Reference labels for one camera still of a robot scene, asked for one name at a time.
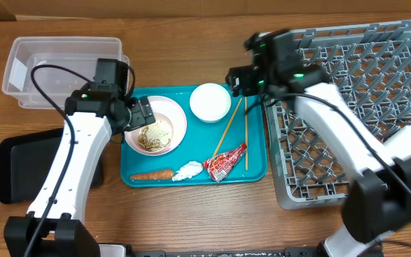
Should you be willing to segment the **white cup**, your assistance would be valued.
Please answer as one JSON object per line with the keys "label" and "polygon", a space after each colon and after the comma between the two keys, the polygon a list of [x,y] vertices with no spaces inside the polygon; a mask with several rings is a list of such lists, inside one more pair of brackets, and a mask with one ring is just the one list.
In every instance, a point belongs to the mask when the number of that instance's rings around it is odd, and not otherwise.
{"label": "white cup", "polygon": [[383,145],[396,158],[407,160],[411,158],[411,126],[404,126],[389,137]]}

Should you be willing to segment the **white tissue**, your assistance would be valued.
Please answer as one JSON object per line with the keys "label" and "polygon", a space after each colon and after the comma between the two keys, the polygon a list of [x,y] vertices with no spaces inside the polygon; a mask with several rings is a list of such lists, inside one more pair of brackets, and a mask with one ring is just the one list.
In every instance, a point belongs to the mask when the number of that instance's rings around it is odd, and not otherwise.
{"label": "white tissue", "polygon": [[200,174],[202,170],[203,166],[201,163],[197,161],[190,161],[175,172],[172,181],[182,181],[187,178],[193,178],[194,176]]}

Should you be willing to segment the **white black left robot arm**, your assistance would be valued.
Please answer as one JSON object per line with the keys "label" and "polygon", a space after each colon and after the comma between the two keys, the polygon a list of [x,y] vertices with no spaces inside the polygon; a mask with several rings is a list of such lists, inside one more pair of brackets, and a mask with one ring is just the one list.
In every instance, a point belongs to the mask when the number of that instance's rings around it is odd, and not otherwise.
{"label": "white black left robot arm", "polygon": [[129,256],[123,244],[99,244],[84,226],[98,160],[111,137],[154,123],[147,97],[75,90],[49,173],[25,216],[11,216],[4,240],[11,256]]}

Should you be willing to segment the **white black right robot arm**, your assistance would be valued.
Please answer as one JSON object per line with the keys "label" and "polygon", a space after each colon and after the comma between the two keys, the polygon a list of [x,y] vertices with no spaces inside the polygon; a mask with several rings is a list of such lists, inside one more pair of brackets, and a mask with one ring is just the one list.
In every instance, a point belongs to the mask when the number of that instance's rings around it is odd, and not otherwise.
{"label": "white black right robot arm", "polygon": [[359,256],[411,223],[411,126],[380,143],[316,65],[238,66],[225,81],[234,96],[287,101],[342,165],[350,182],[343,225],[319,243],[315,256]]}

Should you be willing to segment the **red snack wrapper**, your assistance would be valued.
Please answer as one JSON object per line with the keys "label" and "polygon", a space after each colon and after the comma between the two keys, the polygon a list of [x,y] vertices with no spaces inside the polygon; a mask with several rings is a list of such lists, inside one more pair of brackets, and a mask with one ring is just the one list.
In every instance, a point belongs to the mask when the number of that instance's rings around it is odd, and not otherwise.
{"label": "red snack wrapper", "polygon": [[242,142],[235,150],[227,151],[205,160],[202,163],[202,167],[216,183],[220,183],[237,165],[247,149],[247,144]]}

